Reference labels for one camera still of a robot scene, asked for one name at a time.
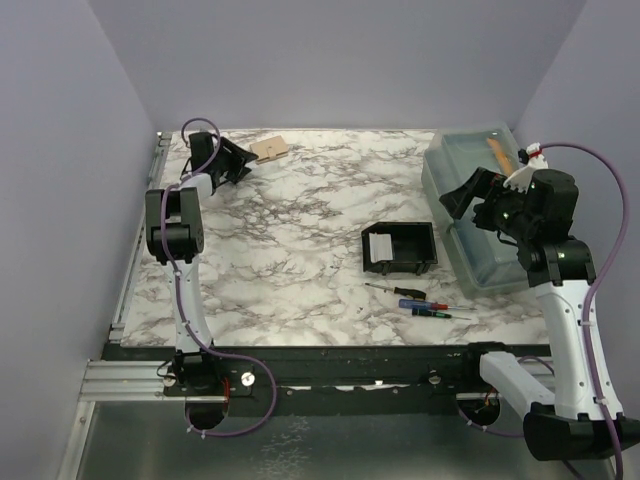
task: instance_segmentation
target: bolt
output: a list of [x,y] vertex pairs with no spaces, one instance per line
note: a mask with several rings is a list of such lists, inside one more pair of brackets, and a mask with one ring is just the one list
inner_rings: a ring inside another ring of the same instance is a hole
[[250,387],[256,381],[256,377],[251,372],[244,372],[242,377],[240,377],[240,380],[245,387]]

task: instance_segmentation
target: plastic container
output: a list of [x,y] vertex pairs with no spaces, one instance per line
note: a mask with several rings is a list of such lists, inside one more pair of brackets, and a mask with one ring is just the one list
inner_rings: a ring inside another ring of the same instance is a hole
[[[371,262],[369,234],[391,235],[393,260]],[[431,222],[378,222],[362,231],[362,267],[365,272],[422,275],[438,263]]]
[[471,221],[473,205],[453,220],[439,197],[455,190],[485,167],[509,174],[517,170],[518,144],[504,123],[473,129],[440,130],[424,153],[422,185],[441,232],[447,255],[464,295],[468,298],[515,292],[528,288],[517,249],[500,243],[495,232],[480,230]]

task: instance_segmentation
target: open black container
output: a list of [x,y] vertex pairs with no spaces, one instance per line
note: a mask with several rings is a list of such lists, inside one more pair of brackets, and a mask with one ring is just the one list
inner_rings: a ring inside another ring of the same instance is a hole
[[[370,233],[391,235],[393,260],[371,262]],[[438,263],[438,255],[431,222],[378,222],[362,231],[362,268],[365,272],[422,275],[434,263]]]

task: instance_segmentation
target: white wall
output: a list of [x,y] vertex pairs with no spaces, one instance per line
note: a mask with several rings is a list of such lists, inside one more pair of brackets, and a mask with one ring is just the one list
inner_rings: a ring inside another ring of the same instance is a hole
[[[589,0],[519,122],[516,136],[573,141],[607,155],[626,178],[631,224],[618,260],[598,294],[598,320],[611,376],[625,413],[640,418],[640,2]],[[553,167],[580,188],[574,233],[597,266],[620,225],[620,195],[608,171],[586,154],[553,149]],[[640,471],[640,447],[631,451]]]
[[156,128],[515,126],[584,0],[89,0]]
[[140,218],[151,122],[84,0],[0,2],[0,478],[52,479]]

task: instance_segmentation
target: clear plastic bin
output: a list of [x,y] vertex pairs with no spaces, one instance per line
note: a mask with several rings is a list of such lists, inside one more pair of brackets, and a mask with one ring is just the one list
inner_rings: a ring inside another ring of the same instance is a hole
[[[492,147],[497,142],[502,161]],[[518,263],[515,247],[500,243],[495,232],[477,228],[473,205],[460,220],[453,220],[439,202],[484,167],[495,172],[517,170],[518,144],[504,123],[473,129],[440,130],[424,153],[422,185],[452,267],[465,296],[495,295],[524,290],[527,276]]]

